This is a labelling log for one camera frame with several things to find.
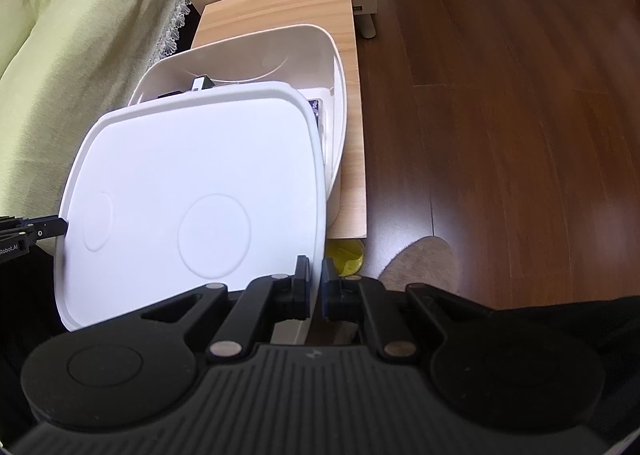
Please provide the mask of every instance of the light wood table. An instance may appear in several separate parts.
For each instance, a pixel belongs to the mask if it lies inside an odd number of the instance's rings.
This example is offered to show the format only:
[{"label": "light wood table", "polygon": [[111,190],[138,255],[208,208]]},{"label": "light wood table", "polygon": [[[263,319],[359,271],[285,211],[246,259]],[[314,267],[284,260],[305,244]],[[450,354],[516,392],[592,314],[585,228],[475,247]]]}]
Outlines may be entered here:
[{"label": "light wood table", "polygon": [[340,212],[328,239],[367,234],[362,102],[351,0],[220,0],[204,8],[192,48],[249,32],[297,23],[327,30],[340,52],[347,82],[347,134],[342,156]]}]

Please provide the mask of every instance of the lace trim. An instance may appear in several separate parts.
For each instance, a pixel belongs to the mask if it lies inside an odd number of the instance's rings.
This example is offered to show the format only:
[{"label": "lace trim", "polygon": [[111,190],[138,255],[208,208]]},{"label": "lace trim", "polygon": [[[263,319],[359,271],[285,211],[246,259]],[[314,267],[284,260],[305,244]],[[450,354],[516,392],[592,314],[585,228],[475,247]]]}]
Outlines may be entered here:
[{"label": "lace trim", "polygon": [[184,27],[184,17],[191,11],[190,5],[191,2],[189,0],[175,0],[174,13],[160,33],[156,50],[149,58],[149,67],[158,63],[162,58],[171,56],[177,50],[177,41],[180,38],[178,29]]}]

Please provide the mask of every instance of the wood grain surface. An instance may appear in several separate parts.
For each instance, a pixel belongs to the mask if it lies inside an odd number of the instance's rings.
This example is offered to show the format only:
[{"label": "wood grain surface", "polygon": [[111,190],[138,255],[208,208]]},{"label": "wood grain surface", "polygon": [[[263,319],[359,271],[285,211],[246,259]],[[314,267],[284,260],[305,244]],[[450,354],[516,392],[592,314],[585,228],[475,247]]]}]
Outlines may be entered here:
[{"label": "wood grain surface", "polygon": [[327,229],[327,238],[364,237],[367,205],[362,104],[351,0],[221,0],[204,9],[191,47],[297,23],[318,25],[333,36],[347,83],[340,212]]},{"label": "wood grain surface", "polygon": [[366,275],[446,239],[497,308],[640,293],[640,2],[378,0]]}]

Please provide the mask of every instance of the black cloth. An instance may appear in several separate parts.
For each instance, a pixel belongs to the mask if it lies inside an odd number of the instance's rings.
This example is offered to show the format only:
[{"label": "black cloth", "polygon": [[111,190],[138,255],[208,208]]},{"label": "black cloth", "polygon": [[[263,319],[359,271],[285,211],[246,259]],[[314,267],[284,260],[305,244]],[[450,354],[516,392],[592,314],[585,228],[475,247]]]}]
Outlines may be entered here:
[{"label": "black cloth", "polygon": [[[598,353],[606,382],[590,421],[595,431],[615,443],[640,426],[640,297],[501,312],[562,331]],[[0,440],[8,446],[35,425],[20,388],[20,368],[37,345],[64,330],[52,257],[33,247],[0,264]]]}]

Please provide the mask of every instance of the ribbed black surface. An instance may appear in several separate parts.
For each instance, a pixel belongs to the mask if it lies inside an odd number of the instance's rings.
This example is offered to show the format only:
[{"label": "ribbed black surface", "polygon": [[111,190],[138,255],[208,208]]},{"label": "ribbed black surface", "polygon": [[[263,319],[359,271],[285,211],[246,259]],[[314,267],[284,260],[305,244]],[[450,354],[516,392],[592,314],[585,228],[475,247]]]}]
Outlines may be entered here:
[{"label": "ribbed black surface", "polygon": [[498,433],[462,419],[420,372],[367,347],[263,345],[244,363],[210,369],[179,408],[128,431],[88,434],[42,424],[14,455],[601,454],[585,428]]}]

